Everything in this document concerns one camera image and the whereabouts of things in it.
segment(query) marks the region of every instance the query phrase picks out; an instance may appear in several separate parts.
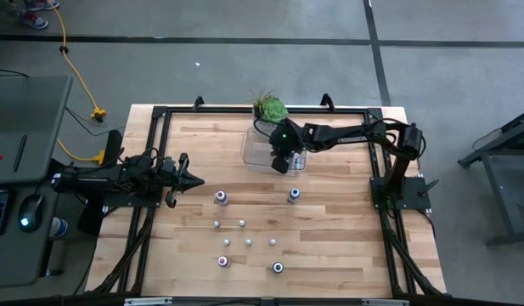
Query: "gray floor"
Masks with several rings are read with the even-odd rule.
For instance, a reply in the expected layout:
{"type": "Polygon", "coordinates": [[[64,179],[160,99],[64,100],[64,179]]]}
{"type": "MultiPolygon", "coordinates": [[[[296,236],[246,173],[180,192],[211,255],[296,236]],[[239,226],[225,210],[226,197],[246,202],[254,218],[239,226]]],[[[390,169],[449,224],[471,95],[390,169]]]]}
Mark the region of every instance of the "gray floor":
{"type": "MultiPolygon", "coordinates": [[[[372,0],[381,39],[524,40],[522,0],[372,0]]],[[[62,1],[69,33],[155,37],[369,38],[362,1],[94,0],[62,1]]],[[[59,33],[52,12],[43,12],[59,33]]],[[[0,14],[0,31],[32,33],[0,14]]],[[[53,42],[0,42],[0,68],[33,76],[72,75],[53,42]]],[[[249,90],[274,90],[287,104],[317,104],[328,92],[338,105],[380,105],[370,47],[233,44],[71,43],[70,56],[110,128],[123,126],[132,103],[243,103],[249,90]]],[[[392,105],[406,108],[424,130],[422,158],[431,191],[437,248],[448,292],[456,297],[524,303],[524,244],[487,249],[503,234],[480,165],[456,161],[472,142],[524,111],[524,49],[382,48],[392,105]]],[[[69,107],[92,106],[75,80],[69,107]]],[[[59,136],[79,156],[93,138],[68,116],[59,136]]],[[[62,162],[69,159],[54,152],[62,162]]],[[[74,211],[61,207],[66,218],[74,211]]],[[[68,265],[59,279],[0,290],[0,299],[71,294],[93,240],[70,233],[68,265]]]]}

